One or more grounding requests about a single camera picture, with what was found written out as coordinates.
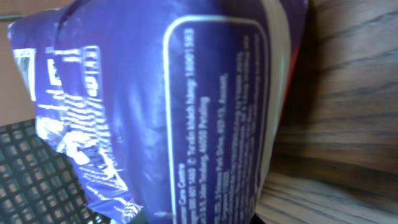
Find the woven grid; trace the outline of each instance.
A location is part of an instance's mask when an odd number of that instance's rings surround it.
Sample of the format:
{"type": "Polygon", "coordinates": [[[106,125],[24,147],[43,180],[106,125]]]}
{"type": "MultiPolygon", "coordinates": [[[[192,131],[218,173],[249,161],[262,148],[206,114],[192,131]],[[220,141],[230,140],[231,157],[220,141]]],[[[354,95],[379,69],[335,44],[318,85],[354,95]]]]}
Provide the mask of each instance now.
{"type": "Polygon", "coordinates": [[[0,127],[0,224],[106,223],[85,207],[67,156],[37,137],[34,124],[0,127]]]}

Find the wood grain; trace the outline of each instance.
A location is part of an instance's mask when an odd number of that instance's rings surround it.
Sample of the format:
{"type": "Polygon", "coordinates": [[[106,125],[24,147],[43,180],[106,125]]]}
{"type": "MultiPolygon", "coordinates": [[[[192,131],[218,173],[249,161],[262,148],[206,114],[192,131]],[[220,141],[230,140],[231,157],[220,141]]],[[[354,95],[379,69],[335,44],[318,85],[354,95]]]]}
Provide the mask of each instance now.
{"type": "Polygon", "coordinates": [[[257,213],[398,223],[398,1],[310,3],[257,213]]]}

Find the black grid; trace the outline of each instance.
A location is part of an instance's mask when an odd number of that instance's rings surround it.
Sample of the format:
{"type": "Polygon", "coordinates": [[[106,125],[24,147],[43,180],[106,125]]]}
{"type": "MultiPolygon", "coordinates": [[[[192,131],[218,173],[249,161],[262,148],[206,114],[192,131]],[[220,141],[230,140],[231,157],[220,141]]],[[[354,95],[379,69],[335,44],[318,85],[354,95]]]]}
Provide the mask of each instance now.
{"type": "Polygon", "coordinates": [[[85,207],[67,156],[37,137],[34,125],[0,127],[0,224],[107,223],[85,207]]]}

